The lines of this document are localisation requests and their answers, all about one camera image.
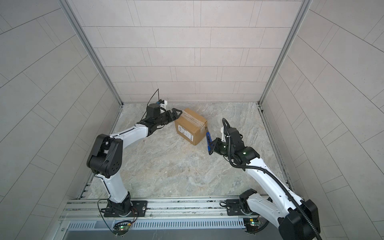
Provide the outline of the blue utility knife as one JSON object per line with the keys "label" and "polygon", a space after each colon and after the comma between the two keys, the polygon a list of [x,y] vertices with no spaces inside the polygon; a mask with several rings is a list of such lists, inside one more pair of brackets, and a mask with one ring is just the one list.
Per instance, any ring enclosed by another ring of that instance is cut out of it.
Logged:
{"label": "blue utility knife", "polygon": [[211,155],[214,152],[213,141],[212,141],[208,127],[205,127],[205,130],[206,130],[207,148],[208,148],[209,155]]}

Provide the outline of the brown taped cardboard box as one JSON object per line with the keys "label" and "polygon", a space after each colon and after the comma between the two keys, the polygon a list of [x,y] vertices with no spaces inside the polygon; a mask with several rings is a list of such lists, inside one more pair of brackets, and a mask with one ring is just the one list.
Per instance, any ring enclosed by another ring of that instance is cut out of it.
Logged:
{"label": "brown taped cardboard box", "polygon": [[177,133],[192,145],[196,146],[206,137],[208,121],[191,109],[184,109],[175,121]]}

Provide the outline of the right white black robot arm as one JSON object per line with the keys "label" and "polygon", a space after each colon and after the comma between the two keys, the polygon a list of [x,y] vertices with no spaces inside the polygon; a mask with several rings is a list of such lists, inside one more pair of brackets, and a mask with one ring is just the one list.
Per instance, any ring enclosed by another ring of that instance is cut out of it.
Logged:
{"label": "right white black robot arm", "polygon": [[317,206],[304,201],[270,171],[260,155],[246,147],[236,128],[225,129],[222,137],[211,139],[206,133],[209,154],[217,153],[230,165],[254,178],[265,190],[270,201],[250,189],[240,195],[243,212],[257,213],[279,229],[284,240],[320,240],[320,220]]}

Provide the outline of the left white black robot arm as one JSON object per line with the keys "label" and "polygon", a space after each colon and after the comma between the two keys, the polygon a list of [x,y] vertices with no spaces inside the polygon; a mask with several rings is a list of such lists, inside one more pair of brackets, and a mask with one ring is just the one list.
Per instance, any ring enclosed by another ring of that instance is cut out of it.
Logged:
{"label": "left white black robot arm", "polygon": [[167,102],[163,100],[149,104],[145,117],[133,127],[117,134],[100,134],[96,137],[87,167],[95,176],[101,178],[110,196],[108,202],[121,212],[127,212],[131,207],[130,193],[124,187],[120,175],[123,150],[177,120],[183,113],[175,108],[166,110],[166,106]]}

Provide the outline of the right green circuit board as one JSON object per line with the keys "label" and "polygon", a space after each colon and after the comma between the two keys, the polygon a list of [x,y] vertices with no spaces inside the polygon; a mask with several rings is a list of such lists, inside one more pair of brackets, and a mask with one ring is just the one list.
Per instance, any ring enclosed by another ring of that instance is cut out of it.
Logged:
{"label": "right green circuit board", "polygon": [[263,224],[259,219],[254,219],[254,218],[251,218],[251,219],[244,218],[243,222],[244,222],[246,233],[251,233],[251,234],[259,232],[261,229],[261,225]]}

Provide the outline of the green circuit board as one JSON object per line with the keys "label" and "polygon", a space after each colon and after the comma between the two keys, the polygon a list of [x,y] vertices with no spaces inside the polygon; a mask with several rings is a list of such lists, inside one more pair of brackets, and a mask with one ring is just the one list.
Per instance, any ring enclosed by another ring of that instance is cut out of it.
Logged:
{"label": "green circuit board", "polygon": [[113,228],[115,235],[117,236],[125,235],[131,228],[132,224],[133,224],[132,221],[122,221],[122,222],[116,223]]}
{"label": "green circuit board", "polygon": [[251,219],[244,218],[243,222],[244,222],[246,233],[251,233],[251,234],[259,232],[261,229],[261,225],[263,224],[259,219],[254,219],[254,218],[251,218]]}

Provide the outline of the left green circuit board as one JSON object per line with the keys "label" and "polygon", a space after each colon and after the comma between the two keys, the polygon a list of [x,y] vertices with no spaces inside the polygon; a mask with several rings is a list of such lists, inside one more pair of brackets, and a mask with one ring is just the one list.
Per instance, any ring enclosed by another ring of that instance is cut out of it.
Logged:
{"label": "left green circuit board", "polygon": [[125,235],[131,228],[132,224],[133,224],[132,221],[122,221],[122,222],[116,223],[113,228],[115,235],[117,236]]}

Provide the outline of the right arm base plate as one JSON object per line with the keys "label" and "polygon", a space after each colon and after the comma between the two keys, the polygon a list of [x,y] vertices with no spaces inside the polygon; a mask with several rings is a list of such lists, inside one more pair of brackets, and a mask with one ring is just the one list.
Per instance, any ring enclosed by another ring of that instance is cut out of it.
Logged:
{"label": "right arm base plate", "polygon": [[225,208],[228,216],[256,216],[258,213],[246,212],[241,208],[239,199],[229,199],[220,202],[220,206]]}

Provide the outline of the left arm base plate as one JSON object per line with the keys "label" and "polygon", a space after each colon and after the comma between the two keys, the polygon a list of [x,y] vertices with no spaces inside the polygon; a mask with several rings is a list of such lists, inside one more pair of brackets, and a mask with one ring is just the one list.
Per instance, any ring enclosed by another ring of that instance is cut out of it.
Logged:
{"label": "left arm base plate", "polygon": [[101,213],[103,213],[106,218],[144,217],[147,205],[147,201],[114,203],[108,200],[107,207],[101,209]]}

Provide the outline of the left aluminium corner post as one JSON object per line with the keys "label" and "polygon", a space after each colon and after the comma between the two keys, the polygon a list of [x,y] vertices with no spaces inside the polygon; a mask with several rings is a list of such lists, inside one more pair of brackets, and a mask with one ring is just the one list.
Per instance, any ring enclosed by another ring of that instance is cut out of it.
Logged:
{"label": "left aluminium corner post", "polygon": [[89,39],[87,38],[86,33],[84,32],[79,21],[77,20],[69,2],[65,1],[65,0],[58,0],[58,3],[60,5],[60,7],[62,8],[66,18],[68,19],[71,26],[73,27],[75,33],[77,34],[81,44],[83,45],[86,52],[88,53],[94,66],[98,70],[102,79],[106,82],[107,86],[109,87],[109,89],[113,93],[113,95],[116,98],[116,100],[118,101],[119,105],[122,107],[124,105],[123,101],[121,100],[116,88],[114,87],[111,79],[109,78],[107,72],[105,71],[105,68],[103,67],[102,62],[100,61],[100,58],[97,56],[94,48],[92,47]]}

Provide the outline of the aluminium corner post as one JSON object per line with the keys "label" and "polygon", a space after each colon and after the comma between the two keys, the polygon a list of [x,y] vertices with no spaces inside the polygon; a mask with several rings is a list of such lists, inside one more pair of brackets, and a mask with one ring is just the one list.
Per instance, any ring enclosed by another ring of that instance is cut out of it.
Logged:
{"label": "aluminium corner post", "polygon": [[89,39],[87,38],[86,33],[84,32],[79,21],[77,20],[69,2],[65,1],[65,0],[58,0],[58,3],[60,5],[60,7],[62,8],[66,18],[68,19],[71,26],[73,27],[75,33],[77,34],[81,44],[83,45],[86,52],[88,53],[94,66],[98,70],[102,79],[106,82],[107,86],[109,87],[109,89],[113,93],[113,95],[116,98],[116,100],[118,101],[119,105],[122,107],[124,105],[123,101],[121,100],[116,88],[114,87],[111,79],[109,78],[107,72],[105,71],[105,68],[103,67],[102,62],[100,61],[100,58],[97,56],[94,48],[92,47]]}
{"label": "aluminium corner post", "polygon": [[262,106],[264,101],[266,100],[266,97],[268,95],[268,92],[270,91],[272,84],[277,77],[277,74],[284,62],[284,59],[286,58],[288,51],[300,29],[300,26],[310,8],[312,1],[311,0],[304,0],[301,4],[301,7],[299,8],[298,14],[293,22],[293,25],[291,27],[291,30],[289,31],[289,34],[287,36],[287,39],[283,45],[282,51],[277,59],[277,62],[275,66],[273,67],[272,73],[270,75],[270,78],[266,84],[266,88],[264,89],[261,99],[259,101],[259,105]]}

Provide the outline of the aluminium front rail frame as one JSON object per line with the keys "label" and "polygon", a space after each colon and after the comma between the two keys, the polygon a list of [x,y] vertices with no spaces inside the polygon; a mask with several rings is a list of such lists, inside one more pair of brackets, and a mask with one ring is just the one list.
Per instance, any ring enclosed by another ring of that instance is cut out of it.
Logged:
{"label": "aluminium front rail frame", "polygon": [[[85,233],[87,239],[106,234],[117,240],[129,239],[137,231],[151,230],[239,229],[246,232],[244,218],[259,219],[263,223],[259,232],[274,226],[261,215],[228,216],[220,202],[229,199],[240,200],[240,196],[134,199],[132,201],[148,202],[145,216],[124,218],[104,217],[101,209],[107,207],[106,200],[72,200],[65,205],[51,239],[63,240],[71,232]],[[117,236],[113,228],[122,221],[133,224],[125,235]]]}

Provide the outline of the right aluminium corner post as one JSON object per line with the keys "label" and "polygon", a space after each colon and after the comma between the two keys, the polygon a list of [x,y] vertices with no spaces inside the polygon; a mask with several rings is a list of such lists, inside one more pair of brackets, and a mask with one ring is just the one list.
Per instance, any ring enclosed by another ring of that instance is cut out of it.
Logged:
{"label": "right aluminium corner post", "polygon": [[282,51],[277,59],[277,62],[275,66],[273,67],[272,73],[270,75],[270,78],[266,84],[266,88],[264,89],[261,99],[259,101],[259,105],[262,106],[264,101],[266,100],[266,97],[268,95],[268,92],[270,91],[272,84],[277,77],[277,74],[284,62],[284,59],[286,58],[288,51],[300,29],[300,26],[310,8],[312,1],[311,0],[304,0],[301,4],[301,7],[299,8],[298,14],[293,22],[293,25],[291,27],[291,30],[289,31],[289,34],[287,36],[287,39],[283,45]]}

